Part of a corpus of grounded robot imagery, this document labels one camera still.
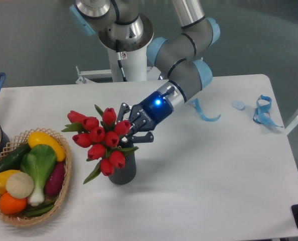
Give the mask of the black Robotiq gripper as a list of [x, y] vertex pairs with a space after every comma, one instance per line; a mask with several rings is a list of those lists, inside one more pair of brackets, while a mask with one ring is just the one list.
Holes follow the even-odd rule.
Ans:
[[173, 106], [167, 101], [170, 93], [153, 92], [139, 104], [133, 107], [125, 102], [120, 105], [116, 123], [128, 120], [132, 124], [132, 132], [147, 132], [144, 136], [130, 137], [124, 136], [121, 141], [132, 143], [152, 143], [154, 135], [152, 132], [155, 127], [166, 119], [173, 112]]

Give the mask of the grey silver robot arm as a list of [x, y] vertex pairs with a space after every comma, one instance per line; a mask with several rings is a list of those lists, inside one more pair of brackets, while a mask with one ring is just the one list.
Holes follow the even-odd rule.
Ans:
[[199, 1], [172, 4], [182, 29], [173, 41], [154, 37], [138, 1], [75, 1], [70, 7], [77, 26], [96, 34], [107, 49], [113, 81], [145, 81], [148, 63], [167, 80], [139, 104], [121, 104], [118, 121], [128, 114], [131, 123], [124, 142], [152, 142], [155, 127], [212, 81], [210, 67], [195, 56], [219, 39], [219, 25], [205, 16]]

